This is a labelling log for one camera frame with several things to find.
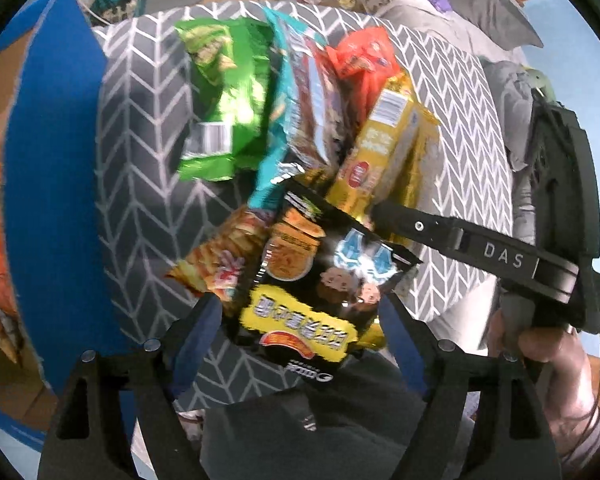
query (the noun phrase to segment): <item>cartoon face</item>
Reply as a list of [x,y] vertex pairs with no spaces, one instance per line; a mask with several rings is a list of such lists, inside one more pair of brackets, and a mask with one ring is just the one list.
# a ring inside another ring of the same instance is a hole
[[360,288],[358,299],[362,301],[362,303],[376,304],[380,301],[380,290],[373,283],[365,283],[362,285],[362,288]]
[[338,267],[331,267],[325,270],[320,277],[326,286],[339,292],[351,290],[353,286],[353,276],[346,270],[339,269]]

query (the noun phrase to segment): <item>bed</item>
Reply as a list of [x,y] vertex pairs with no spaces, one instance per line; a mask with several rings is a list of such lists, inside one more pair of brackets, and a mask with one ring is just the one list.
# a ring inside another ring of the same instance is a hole
[[[477,57],[446,41],[372,16],[290,2],[225,2],[142,16],[94,33],[109,62],[96,138],[100,240],[122,331],[136,342],[161,336],[195,298],[164,277],[243,203],[253,175],[183,182],[174,171],[196,119],[189,56],[173,29],[180,19],[251,16],[262,5],[287,12],[331,44],[347,31],[384,26],[418,96],[440,118],[444,166],[429,210],[510,235],[511,173],[494,102]],[[418,275],[398,289],[410,313],[431,320],[485,282],[481,270],[424,249]],[[298,378],[256,360],[218,333],[183,410],[238,402],[288,388]]]

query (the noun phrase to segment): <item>black snack bag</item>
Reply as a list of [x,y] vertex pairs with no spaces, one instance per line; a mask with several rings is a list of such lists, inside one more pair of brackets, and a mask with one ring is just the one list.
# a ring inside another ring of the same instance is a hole
[[286,189],[260,267],[242,282],[234,340],[328,382],[376,319],[382,294],[420,261],[299,182]]

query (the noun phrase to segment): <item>black cable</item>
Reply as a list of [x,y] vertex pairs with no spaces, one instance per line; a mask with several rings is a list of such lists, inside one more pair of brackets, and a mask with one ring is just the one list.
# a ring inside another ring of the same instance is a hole
[[589,436],[589,435],[587,435],[587,433],[589,432],[589,430],[591,428],[591,423],[593,422],[593,418],[596,416],[596,413],[598,411],[598,403],[599,402],[600,402],[600,379],[598,380],[598,392],[596,394],[596,400],[595,400],[595,403],[593,404],[593,409],[591,410],[591,414],[589,415],[589,421],[587,423],[587,426],[584,429],[584,431],[582,432],[582,434],[580,435],[580,438],[578,439],[577,444],[573,447],[573,449],[571,449],[570,453],[563,459],[564,462],[568,462],[571,459],[571,457],[573,456],[575,451],[581,446],[581,444]]

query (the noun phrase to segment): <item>purple object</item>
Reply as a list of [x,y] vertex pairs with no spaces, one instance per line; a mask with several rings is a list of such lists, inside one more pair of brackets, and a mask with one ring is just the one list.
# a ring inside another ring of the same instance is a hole
[[438,12],[451,12],[453,10],[451,8],[451,4],[449,3],[449,0],[428,0],[428,1],[431,5],[434,6],[434,8]]

